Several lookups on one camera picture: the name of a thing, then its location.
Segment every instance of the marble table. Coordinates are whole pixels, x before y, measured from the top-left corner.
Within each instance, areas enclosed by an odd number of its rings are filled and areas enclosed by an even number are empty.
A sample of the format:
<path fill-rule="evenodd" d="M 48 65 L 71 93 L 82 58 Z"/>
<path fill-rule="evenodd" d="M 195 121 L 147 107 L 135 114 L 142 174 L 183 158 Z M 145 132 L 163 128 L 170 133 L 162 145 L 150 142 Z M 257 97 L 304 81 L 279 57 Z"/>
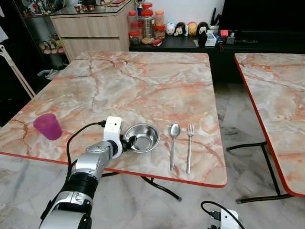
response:
<path fill-rule="evenodd" d="M 33 127 L 40 115 L 53 113 L 63 129 L 50 141 Z M 122 153 L 108 171 L 189 184 L 224 187 L 227 182 L 209 58 L 206 53 L 88 52 L 63 70 L 0 131 L 0 153 L 66 164 L 66 144 L 86 124 L 108 116 L 123 119 L 122 133 L 136 123 L 160 132 L 151 152 Z M 168 127 L 182 128 L 176 140 L 173 171 Z M 195 124 L 191 174 L 186 174 L 188 122 Z M 70 145 L 72 161 L 87 146 L 102 140 L 103 129 L 92 126 Z"/>
<path fill-rule="evenodd" d="M 285 190 L 305 197 L 305 55 L 235 58 Z"/>

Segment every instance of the tiled floor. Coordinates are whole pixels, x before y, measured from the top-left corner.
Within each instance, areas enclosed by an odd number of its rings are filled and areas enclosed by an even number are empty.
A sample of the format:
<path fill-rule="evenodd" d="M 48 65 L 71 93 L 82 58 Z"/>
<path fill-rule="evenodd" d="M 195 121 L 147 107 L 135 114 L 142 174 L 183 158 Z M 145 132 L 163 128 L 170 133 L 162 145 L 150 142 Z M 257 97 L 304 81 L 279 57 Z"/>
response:
<path fill-rule="evenodd" d="M 264 141 L 264 136 L 243 85 L 215 86 L 224 148 Z M 183 199 L 176 201 L 132 175 L 101 180 L 94 197 L 93 229 L 194 229 L 219 222 L 200 208 L 213 200 L 239 214 L 247 229 L 305 229 L 305 198 L 237 205 L 235 199 L 274 195 L 272 180 L 260 149 L 225 153 L 228 184 L 209 188 L 155 180 Z M 16 157 L 0 157 L 0 228 L 37 229 L 46 203 L 62 186 L 66 167 Z"/>

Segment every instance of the stainless steel bowl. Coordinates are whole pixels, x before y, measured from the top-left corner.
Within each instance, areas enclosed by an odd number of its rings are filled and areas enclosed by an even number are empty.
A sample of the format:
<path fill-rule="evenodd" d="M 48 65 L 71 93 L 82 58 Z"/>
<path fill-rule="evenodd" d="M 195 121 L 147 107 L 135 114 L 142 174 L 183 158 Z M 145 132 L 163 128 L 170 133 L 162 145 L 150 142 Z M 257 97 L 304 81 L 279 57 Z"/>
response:
<path fill-rule="evenodd" d="M 130 127 L 126 131 L 124 139 L 129 140 L 131 137 L 135 137 L 131 151 L 136 153 L 146 153 L 153 150 L 160 140 L 160 134 L 157 129 L 145 123 Z"/>

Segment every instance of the jar with red lid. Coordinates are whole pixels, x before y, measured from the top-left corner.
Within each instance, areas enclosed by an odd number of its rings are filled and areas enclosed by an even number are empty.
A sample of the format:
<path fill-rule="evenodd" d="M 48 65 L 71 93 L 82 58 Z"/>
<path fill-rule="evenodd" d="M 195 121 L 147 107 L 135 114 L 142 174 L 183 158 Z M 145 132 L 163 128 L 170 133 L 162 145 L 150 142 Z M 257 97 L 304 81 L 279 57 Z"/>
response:
<path fill-rule="evenodd" d="M 153 4 L 151 2 L 145 2 L 142 4 L 143 10 L 152 10 Z"/>
<path fill-rule="evenodd" d="M 141 12 L 141 23 L 142 23 L 142 37 L 152 38 L 153 37 L 153 11 L 143 10 Z"/>
<path fill-rule="evenodd" d="M 135 10 L 128 12 L 127 21 L 128 21 L 128 30 L 129 31 L 138 31 L 139 30 L 138 16 L 137 16 L 137 12 Z"/>
<path fill-rule="evenodd" d="M 154 24 L 157 25 L 157 26 L 164 25 L 164 11 L 162 11 L 162 10 L 157 10 L 156 11 Z"/>
<path fill-rule="evenodd" d="M 131 46 L 141 44 L 141 32 L 129 32 L 129 42 Z"/>
<path fill-rule="evenodd" d="M 165 38 L 165 25 L 154 26 L 154 38 L 156 40 L 164 40 Z"/>

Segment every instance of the fork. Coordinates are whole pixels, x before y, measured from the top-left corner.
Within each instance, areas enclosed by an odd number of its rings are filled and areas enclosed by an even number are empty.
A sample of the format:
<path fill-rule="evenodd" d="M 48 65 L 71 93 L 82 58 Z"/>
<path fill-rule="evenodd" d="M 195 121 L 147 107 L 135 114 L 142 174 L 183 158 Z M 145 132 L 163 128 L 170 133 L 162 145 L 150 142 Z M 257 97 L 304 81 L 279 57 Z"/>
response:
<path fill-rule="evenodd" d="M 189 150 L 187 152 L 187 163 L 186 163 L 186 173 L 191 173 L 191 143 L 192 137 L 194 136 L 194 123 L 189 123 L 187 127 L 187 135 L 189 136 Z"/>

